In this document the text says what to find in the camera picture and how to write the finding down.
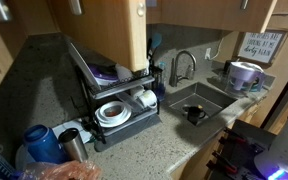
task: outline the dish rack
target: dish rack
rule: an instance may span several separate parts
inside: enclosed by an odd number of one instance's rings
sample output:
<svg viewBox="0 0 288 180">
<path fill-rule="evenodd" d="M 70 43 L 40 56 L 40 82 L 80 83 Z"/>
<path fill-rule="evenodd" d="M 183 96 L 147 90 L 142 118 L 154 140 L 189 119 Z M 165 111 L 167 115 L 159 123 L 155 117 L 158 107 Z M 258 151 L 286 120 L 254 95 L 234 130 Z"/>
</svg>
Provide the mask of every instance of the dish rack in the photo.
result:
<svg viewBox="0 0 288 180">
<path fill-rule="evenodd" d="M 126 93 L 127 90 L 152 83 L 155 79 L 150 73 L 138 73 L 131 78 L 120 80 L 109 84 L 108 86 L 100 86 L 94 83 L 92 72 L 88 69 L 82 56 L 75 49 L 72 43 L 69 43 L 69 52 L 75 62 L 75 71 L 81 85 L 85 103 L 88 108 L 89 118 L 82 121 L 82 126 L 85 130 L 91 132 L 98 142 L 107 143 L 107 137 L 118 134 L 118 132 L 129 128 L 131 125 L 146 120 L 150 116 L 157 114 L 159 110 L 159 102 L 156 108 L 144 108 L 140 103 Z M 130 105 L 132 114 L 130 118 L 121 125 L 104 128 L 99 123 L 99 119 L 95 115 L 96 109 L 101 105 L 103 99 L 117 98 L 124 103 Z"/>
</svg>

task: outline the picture frame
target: picture frame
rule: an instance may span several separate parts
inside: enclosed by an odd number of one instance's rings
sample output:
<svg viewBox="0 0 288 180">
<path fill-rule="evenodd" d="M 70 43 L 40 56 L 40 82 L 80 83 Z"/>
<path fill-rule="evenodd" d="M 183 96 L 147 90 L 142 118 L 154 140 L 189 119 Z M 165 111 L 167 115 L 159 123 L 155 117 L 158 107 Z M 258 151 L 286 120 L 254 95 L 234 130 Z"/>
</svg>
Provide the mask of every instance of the picture frame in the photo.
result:
<svg viewBox="0 0 288 180">
<path fill-rule="evenodd" d="M 264 64 L 272 64 L 288 36 L 286 29 L 268 29 L 264 33 L 246 32 L 238 57 Z"/>
</svg>

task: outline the blue tumbler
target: blue tumbler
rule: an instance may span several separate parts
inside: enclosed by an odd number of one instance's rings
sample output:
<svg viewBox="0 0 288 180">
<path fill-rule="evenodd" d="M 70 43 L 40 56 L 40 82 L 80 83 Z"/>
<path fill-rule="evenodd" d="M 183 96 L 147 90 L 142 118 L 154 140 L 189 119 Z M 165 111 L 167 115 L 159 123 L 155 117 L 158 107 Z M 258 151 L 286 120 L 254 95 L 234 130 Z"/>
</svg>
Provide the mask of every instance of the blue tumbler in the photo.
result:
<svg viewBox="0 0 288 180">
<path fill-rule="evenodd" d="M 35 125 L 24 132 L 24 145 L 36 162 L 61 164 L 68 156 L 58 142 L 53 130 Z"/>
</svg>

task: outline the black dish rack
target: black dish rack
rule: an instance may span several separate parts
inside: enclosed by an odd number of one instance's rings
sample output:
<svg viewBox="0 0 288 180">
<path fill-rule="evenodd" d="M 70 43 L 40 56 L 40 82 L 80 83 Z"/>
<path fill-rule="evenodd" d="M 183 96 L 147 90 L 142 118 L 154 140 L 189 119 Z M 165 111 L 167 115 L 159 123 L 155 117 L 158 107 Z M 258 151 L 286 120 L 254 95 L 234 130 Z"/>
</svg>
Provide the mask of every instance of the black dish rack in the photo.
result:
<svg viewBox="0 0 288 180">
<path fill-rule="evenodd" d="M 75 62 L 84 61 L 81 58 L 81 56 L 77 58 L 76 56 L 75 57 L 72 56 L 72 58 L 74 59 Z M 144 72 L 136 73 L 136 75 L 134 75 L 131 78 L 127 78 L 118 82 L 111 83 L 108 86 L 101 86 L 101 88 L 99 89 L 88 80 L 88 78 L 85 75 L 85 73 L 87 73 L 85 71 L 85 68 L 83 71 L 79 63 L 75 63 L 75 64 L 76 64 L 75 71 L 79 80 L 79 84 L 81 86 L 81 90 L 85 99 L 85 103 L 88 108 L 88 118 L 85 118 L 82 121 L 82 126 L 85 130 L 92 133 L 92 135 L 96 138 L 97 142 L 101 142 L 102 144 L 105 145 L 107 144 L 107 139 L 112 139 L 112 138 L 107 138 L 107 137 L 110 137 L 113 134 L 116 135 L 118 134 L 119 131 L 123 131 L 123 130 L 125 131 L 125 129 L 130 129 L 129 126 L 134 125 L 136 123 L 139 124 L 140 121 L 147 120 L 149 119 L 150 116 L 156 115 L 158 113 L 159 102 L 157 103 L 157 108 L 154 108 L 154 109 L 143 108 L 136 101 L 134 100 L 132 101 L 132 98 L 125 92 L 139 85 L 153 83 L 155 79 L 153 78 L 151 71 L 148 74 Z M 116 126 L 116 127 L 112 127 L 112 128 L 104 128 L 100 125 L 99 120 L 95 115 L 95 111 L 98 107 L 100 107 L 100 105 L 103 105 L 101 104 L 102 100 L 106 98 L 108 99 L 114 98 L 114 96 L 117 99 L 123 101 L 124 103 L 130 104 L 131 107 L 133 108 L 132 114 L 131 114 L 131 117 L 123 124 Z"/>
</svg>

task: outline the sink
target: sink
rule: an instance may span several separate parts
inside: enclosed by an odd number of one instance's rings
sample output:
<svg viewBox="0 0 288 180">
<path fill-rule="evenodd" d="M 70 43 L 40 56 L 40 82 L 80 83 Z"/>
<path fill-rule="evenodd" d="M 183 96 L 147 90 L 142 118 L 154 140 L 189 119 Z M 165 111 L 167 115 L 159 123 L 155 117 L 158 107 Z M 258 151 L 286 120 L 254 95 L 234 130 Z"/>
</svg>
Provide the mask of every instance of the sink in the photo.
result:
<svg viewBox="0 0 288 180">
<path fill-rule="evenodd" d="M 181 113 L 185 118 L 189 106 L 201 105 L 207 116 L 199 120 L 196 125 L 218 114 L 235 101 L 235 98 L 200 82 L 170 94 L 165 98 L 167 105 L 171 109 L 176 110 L 176 112 Z"/>
</svg>

